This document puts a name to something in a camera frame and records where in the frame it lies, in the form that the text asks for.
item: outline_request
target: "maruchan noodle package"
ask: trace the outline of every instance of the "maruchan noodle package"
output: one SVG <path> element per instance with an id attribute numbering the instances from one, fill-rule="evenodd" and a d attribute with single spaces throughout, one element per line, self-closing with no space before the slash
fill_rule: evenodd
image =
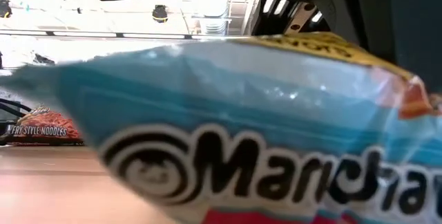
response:
<path id="1" fill-rule="evenodd" d="M 37 107 L 11 124 L 0 136 L 1 144 L 83 145 L 73 121 L 48 107 Z"/>
<path id="2" fill-rule="evenodd" d="M 442 223 L 441 98 L 329 33 L 27 66 L 0 84 L 66 112 L 179 223 Z"/>

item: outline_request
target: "wooden table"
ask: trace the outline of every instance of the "wooden table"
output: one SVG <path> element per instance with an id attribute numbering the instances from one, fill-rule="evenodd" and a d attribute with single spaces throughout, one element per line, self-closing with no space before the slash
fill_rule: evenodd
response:
<path id="1" fill-rule="evenodd" d="M 85 147 L 0 148 L 0 223 L 171 224 Z"/>

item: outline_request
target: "ceiling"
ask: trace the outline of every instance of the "ceiling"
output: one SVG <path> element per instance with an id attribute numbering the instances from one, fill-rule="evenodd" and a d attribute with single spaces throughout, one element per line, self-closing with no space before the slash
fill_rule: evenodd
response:
<path id="1" fill-rule="evenodd" d="M 248 32 L 249 18 L 257 0 L 228 0 L 227 35 Z M 155 4 L 168 8 L 169 20 L 152 19 Z M 0 18 L 2 30 L 56 30 L 78 32 L 124 32 L 198 34 L 204 0 L 10 0 L 11 18 Z"/>

